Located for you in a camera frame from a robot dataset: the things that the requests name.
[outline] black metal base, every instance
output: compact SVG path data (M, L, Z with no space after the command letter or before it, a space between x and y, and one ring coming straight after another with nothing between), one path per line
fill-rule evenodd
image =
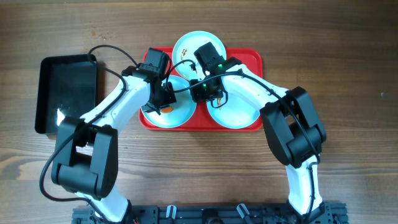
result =
M261 206L247 206L249 222L253 224L301 224L302 219L289 203L272 203ZM137 224L246 224L248 219L241 218L236 207L177 207L175 218L166 218L167 207L132 206L132 214ZM348 224L346 204L323 203L318 217L311 224ZM101 223L91 207L73 209L72 224Z

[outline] red tray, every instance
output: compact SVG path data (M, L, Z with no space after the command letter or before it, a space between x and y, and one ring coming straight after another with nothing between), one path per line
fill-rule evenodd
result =
M173 47L155 47L156 49L163 50L170 57L172 57ZM248 48L226 48L226 56L227 58L236 57L241 60L250 71L254 74L257 74L262 78L262 58L259 52L254 49ZM174 70L172 75L178 75L178 73ZM241 129L229 129L219 125L213 118L210 116L206 102L197 103L197 108L192 115L191 119L189 119L183 125L176 128L160 128L151 124L142 114L142 111L139 110L139 121L143 125L143 127L156 130L156 131L226 131L226 132L253 132L257 131L262 126L261 118L258 118L252 125L241 128Z

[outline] plate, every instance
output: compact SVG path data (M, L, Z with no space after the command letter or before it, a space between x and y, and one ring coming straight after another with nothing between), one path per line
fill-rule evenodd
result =
M221 99L221 103L224 102L225 94ZM213 105L214 107L218 106L217 100L213 100ZM219 125L231 129L248 127L260 117L260 111L254 109L244 100L231 93L228 95L228 102L218 109L211 107L211 103L208 101L207 110L213 120Z
M189 87L189 82L185 79L171 75L169 82L173 84L174 90ZM160 128L175 128L187 122L195 112L197 104L192 101L190 92L183 91L175 94L176 103L172 103L173 111L170 113L161 113L158 115L156 112L146 113L142 112L145 118L153 125Z
M191 79L203 79L205 74L203 74L201 66L198 60L194 56L194 52L198 50L204 44L211 42L217 52L226 59L226 51L223 43L215 35L205 32L205 31L193 31L182 36L173 48L173 64L177 64L182 60L190 59L195 62L197 71L192 71L190 62L185 62L182 65L177 66L175 69L178 74L181 75L186 80Z

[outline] wooden table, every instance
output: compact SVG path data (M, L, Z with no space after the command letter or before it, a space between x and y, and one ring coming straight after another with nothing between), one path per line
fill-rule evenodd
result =
M140 61L193 30L256 49L269 82L305 88L328 135L324 200L347 203L351 223L398 223L396 1L17 2L0 4L0 223L69 223L82 205L51 202L38 188L55 145L34 131L41 60L111 44ZM95 54L119 72L130 64L111 49ZM101 76L101 98L116 83ZM71 196L49 175L45 183ZM148 131L137 115L119 137L117 184L134 205L284 202L289 194L263 130Z

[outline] black container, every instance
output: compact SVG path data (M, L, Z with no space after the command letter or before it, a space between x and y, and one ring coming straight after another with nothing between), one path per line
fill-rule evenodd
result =
M40 67L35 130L55 134L63 116L79 118L97 105L98 71L87 55L47 57Z

